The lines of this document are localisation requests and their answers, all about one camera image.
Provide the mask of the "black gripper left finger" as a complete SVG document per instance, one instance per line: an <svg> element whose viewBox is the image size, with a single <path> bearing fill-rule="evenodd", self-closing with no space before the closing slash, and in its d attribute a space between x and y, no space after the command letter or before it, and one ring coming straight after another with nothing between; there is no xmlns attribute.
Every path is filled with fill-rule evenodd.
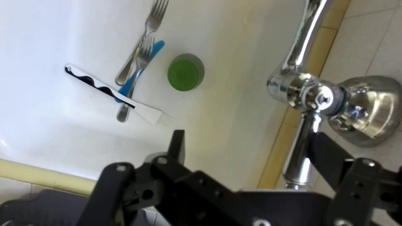
<svg viewBox="0 0 402 226"><path fill-rule="evenodd" d="M172 133L172 138L167 151L168 156L175 160L178 163L184 163L184 131L175 130Z"/></svg>

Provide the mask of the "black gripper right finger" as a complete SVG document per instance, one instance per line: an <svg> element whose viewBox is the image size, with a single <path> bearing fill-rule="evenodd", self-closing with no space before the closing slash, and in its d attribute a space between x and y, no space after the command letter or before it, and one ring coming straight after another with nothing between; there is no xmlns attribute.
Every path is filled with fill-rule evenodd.
<svg viewBox="0 0 402 226"><path fill-rule="evenodd" d="M340 185L354 158L322 132L309 141L307 158L327 185Z"/></svg>

